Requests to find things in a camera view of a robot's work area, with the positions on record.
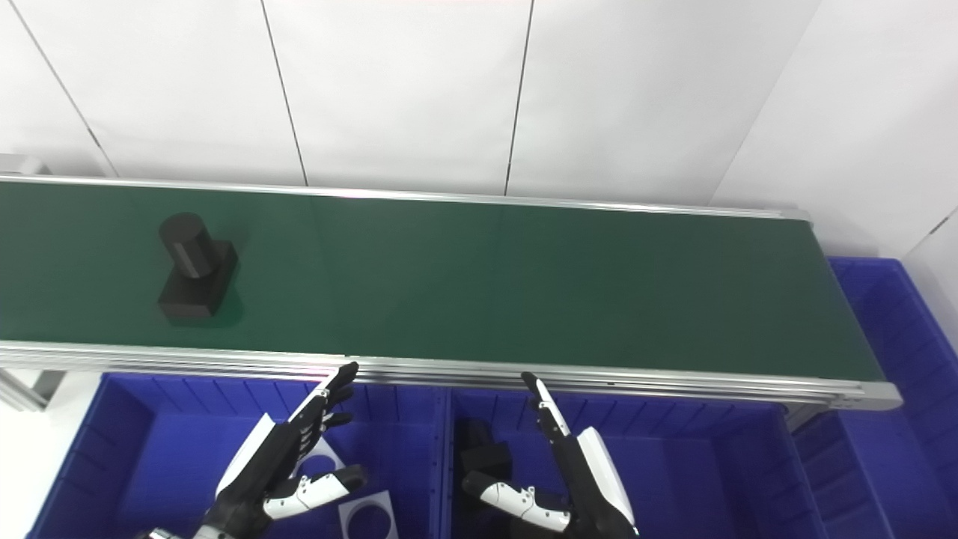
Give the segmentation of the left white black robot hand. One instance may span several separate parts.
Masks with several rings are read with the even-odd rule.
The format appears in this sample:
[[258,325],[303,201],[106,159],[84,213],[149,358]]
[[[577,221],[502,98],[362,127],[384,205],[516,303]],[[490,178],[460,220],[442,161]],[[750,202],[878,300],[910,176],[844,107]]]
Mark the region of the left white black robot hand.
[[352,414],[332,412],[332,407],[353,396],[357,372],[357,362],[340,366],[284,422],[273,421],[269,414],[260,417],[220,478],[196,538],[260,538],[278,520],[314,511],[365,487],[368,472],[362,465],[326,474],[298,472],[327,430],[352,421]]

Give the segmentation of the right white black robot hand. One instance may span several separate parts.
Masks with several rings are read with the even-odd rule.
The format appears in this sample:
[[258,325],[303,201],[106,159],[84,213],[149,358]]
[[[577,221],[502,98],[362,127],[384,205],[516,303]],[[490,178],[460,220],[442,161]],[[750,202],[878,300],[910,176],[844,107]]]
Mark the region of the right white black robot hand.
[[520,488],[480,471],[462,481],[466,494],[539,529],[568,538],[637,538],[632,503],[595,427],[575,436],[560,407],[536,374],[521,373],[530,390],[537,426],[548,441],[564,481],[567,501],[536,487]]

